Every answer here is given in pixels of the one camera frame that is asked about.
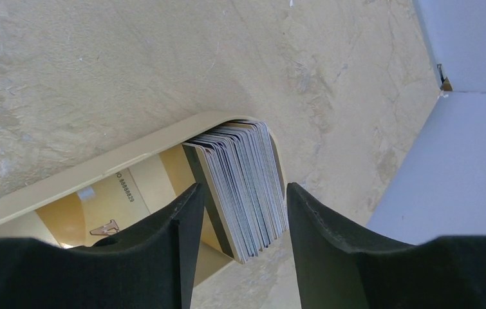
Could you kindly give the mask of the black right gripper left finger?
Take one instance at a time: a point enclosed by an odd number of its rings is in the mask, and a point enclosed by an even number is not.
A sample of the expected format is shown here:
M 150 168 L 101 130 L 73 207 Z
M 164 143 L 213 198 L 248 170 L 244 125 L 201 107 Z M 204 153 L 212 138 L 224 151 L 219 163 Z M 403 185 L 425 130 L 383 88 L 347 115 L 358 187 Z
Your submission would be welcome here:
M 0 238 L 0 308 L 189 308 L 204 187 L 90 247 Z

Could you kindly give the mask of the beige oval card tray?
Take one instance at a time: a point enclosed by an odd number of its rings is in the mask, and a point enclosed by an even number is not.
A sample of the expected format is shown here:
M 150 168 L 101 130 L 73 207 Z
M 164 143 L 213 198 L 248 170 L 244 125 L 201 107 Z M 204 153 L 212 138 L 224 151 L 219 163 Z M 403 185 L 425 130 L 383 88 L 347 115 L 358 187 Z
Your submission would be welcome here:
M 90 246 L 158 212 L 196 183 L 182 143 L 249 116 L 191 116 L 0 198 L 0 238 L 31 237 L 61 248 Z M 206 210 L 194 284 L 239 263 L 223 253 Z

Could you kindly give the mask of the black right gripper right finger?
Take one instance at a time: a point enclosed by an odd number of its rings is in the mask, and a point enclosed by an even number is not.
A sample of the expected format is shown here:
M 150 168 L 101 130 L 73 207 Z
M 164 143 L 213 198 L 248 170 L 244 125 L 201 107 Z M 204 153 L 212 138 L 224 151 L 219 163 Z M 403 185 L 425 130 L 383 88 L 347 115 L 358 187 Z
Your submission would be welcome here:
M 486 236 L 410 245 L 286 188 L 303 308 L 486 308 Z

